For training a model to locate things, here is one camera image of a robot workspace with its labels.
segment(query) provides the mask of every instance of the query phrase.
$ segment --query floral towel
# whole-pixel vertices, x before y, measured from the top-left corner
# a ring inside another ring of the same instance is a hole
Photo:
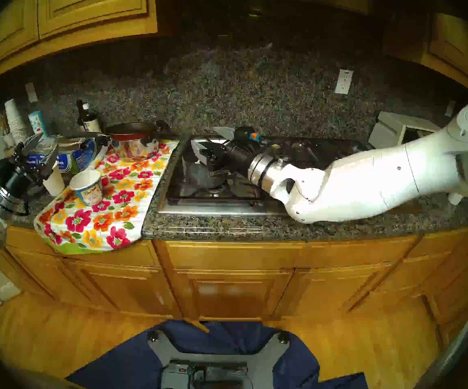
[[[102,174],[103,200],[86,206],[69,187],[34,219],[38,234],[63,254],[124,247],[141,237],[155,189],[178,141],[161,141],[159,152],[124,160],[109,149],[95,161]]]

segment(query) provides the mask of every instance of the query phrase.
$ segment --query blue paper cup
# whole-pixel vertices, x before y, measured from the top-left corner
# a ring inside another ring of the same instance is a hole
[[[86,205],[97,205],[103,199],[101,173],[97,170],[84,170],[70,180],[70,189]]]

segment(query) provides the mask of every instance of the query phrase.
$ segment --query kitchen counter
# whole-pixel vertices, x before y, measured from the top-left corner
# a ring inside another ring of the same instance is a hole
[[[405,208],[367,219],[345,222],[320,221],[300,224],[284,216],[185,216],[157,212],[160,194],[167,183],[166,176],[181,151],[174,151],[167,172],[157,187],[142,227],[144,239],[160,240],[353,240],[359,238],[398,236],[410,233],[450,230],[468,225],[468,198],[457,206],[451,205],[447,195],[438,193],[420,197]],[[52,200],[45,189],[30,199],[30,216],[13,216],[11,225],[33,228],[36,215]]]

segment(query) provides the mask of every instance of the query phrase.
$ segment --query electrical outlet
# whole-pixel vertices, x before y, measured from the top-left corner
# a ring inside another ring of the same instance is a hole
[[[335,93],[348,94],[352,77],[353,71],[350,71],[349,69],[341,69],[340,73],[338,74],[337,87],[335,88]]]

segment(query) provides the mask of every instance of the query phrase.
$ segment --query stainless steel stove top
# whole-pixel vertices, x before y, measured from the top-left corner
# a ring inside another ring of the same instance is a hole
[[[192,137],[222,143],[222,137]],[[273,137],[297,167],[325,169],[338,158],[367,150],[360,142],[308,138]],[[203,174],[204,167],[189,163],[185,150],[166,170],[159,213],[212,216],[265,216],[286,214],[284,205],[240,174]]]

